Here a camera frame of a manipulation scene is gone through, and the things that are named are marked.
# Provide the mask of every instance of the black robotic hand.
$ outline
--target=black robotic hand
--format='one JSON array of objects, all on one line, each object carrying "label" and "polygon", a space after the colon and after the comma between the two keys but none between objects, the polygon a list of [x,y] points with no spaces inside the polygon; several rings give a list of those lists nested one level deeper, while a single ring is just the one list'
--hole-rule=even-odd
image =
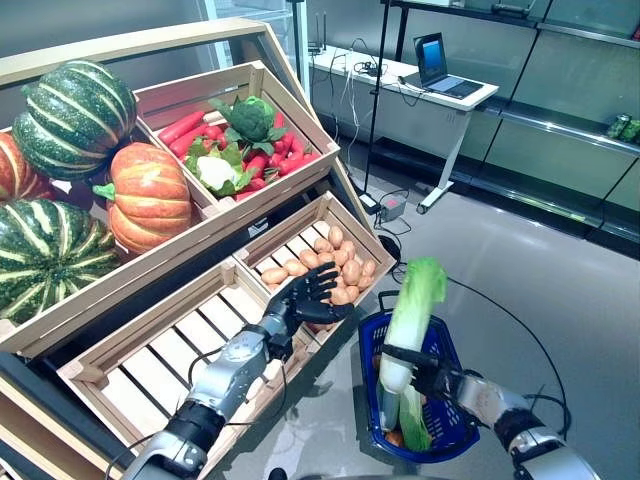
[{"label": "black robotic hand", "polygon": [[382,352],[414,365],[415,389],[427,396],[454,400],[464,373],[451,363],[429,353],[384,344]]},{"label": "black robotic hand", "polygon": [[280,290],[269,302],[266,314],[284,318],[289,335],[293,335],[302,322],[331,324],[345,318],[353,311],[353,304],[330,305],[322,300],[331,297],[330,290],[337,286],[331,271],[335,263],[325,263],[295,278]]}]

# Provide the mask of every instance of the potato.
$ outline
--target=potato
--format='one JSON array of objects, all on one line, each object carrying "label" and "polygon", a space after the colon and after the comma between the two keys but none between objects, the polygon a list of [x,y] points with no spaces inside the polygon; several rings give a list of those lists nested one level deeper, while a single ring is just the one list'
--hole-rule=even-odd
[{"label": "potato", "polygon": [[347,303],[351,303],[351,300],[344,288],[336,287],[331,290],[331,303],[334,305],[346,305]]},{"label": "potato", "polygon": [[365,277],[373,277],[373,273],[376,271],[376,262],[369,259],[362,264],[362,275]]},{"label": "potato", "polygon": [[318,255],[316,255],[316,252],[310,249],[306,249],[300,252],[300,261],[307,268],[316,268],[320,265]]},{"label": "potato", "polygon": [[283,265],[284,269],[289,272],[289,275],[294,277],[299,277],[300,275],[304,275],[309,271],[307,267],[305,267],[300,260],[295,258],[290,258]]},{"label": "potato", "polygon": [[342,245],[342,240],[344,240],[344,234],[340,227],[336,227],[335,225],[329,229],[329,242],[333,245],[333,248],[338,250],[340,245]]},{"label": "potato", "polygon": [[360,277],[358,280],[358,289],[362,292],[371,286],[373,283],[373,277],[367,277],[365,275]]},{"label": "potato", "polygon": [[353,260],[356,256],[356,246],[351,240],[345,240],[340,246],[340,250],[344,250],[349,255],[349,259]]},{"label": "potato", "polygon": [[289,272],[287,272],[284,268],[269,268],[262,272],[260,278],[267,285],[270,283],[282,283],[285,278],[289,276]]},{"label": "potato", "polygon": [[402,432],[398,430],[394,430],[393,432],[387,432],[384,434],[384,439],[389,442],[391,445],[395,445],[396,447],[404,448],[404,437],[402,436]]},{"label": "potato", "polygon": [[326,238],[318,237],[316,241],[313,242],[313,249],[318,253],[333,252],[333,245],[331,245]]},{"label": "potato", "polygon": [[324,265],[325,263],[333,262],[333,253],[329,252],[321,252],[318,254],[318,261],[320,265]]},{"label": "potato", "polygon": [[349,253],[346,250],[336,250],[333,252],[333,261],[336,265],[342,267],[349,260]]},{"label": "potato", "polygon": [[347,260],[342,267],[342,278],[347,285],[357,285],[360,280],[360,264],[355,260]]},{"label": "potato", "polygon": [[355,302],[360,296],[360,290],[354,285],[349,285],[345,290],[349,294],[349,300],[351,300],[351,303]]}]

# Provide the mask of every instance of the green can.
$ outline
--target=green can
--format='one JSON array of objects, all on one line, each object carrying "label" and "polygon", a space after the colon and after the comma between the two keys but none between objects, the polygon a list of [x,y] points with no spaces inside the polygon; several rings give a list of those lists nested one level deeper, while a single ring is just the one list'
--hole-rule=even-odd
[{"label": "green can", "polygon": [[622,142],[633,142],[633,139],[640,133],[640,120],[630,120],[624,127],[618,140]]},{"label": "green can", "polygon": [[607,129],[607,137],[618,138],[624,128],[631,121],[631,115],[621,114],[616,117],[616,121]]}]

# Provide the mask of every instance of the green striped pumpkin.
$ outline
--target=green striped pumpkin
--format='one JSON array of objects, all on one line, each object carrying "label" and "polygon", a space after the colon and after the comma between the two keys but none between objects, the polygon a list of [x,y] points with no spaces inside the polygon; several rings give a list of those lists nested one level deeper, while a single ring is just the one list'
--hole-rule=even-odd
[{"label": "green striped pumpkin", "polygon": [[23,93],[27,111],[12,133],[29,163],[51,178],[78,180],[102,170],[135,125],[131,90],[99,63],[64,63]]},{"label": "green striped pumpkin", "polygon": [[119,265],[113,234],[64,202],[0,208],[0,318],[26,322]]}]

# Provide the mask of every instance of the basket handle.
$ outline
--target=basket handle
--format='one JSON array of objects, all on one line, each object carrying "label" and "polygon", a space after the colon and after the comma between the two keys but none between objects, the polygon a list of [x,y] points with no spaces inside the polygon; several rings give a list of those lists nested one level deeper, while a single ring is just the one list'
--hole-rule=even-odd
[{"label": "basket handle", "polygon": [[393,310],[393,308],[385,308],[383,299],[385,297],[397,297],[399,293],[400,290],[386,290],[378,293],[378,303],[380,304],[380,311],[382,313],[391,312]]}]

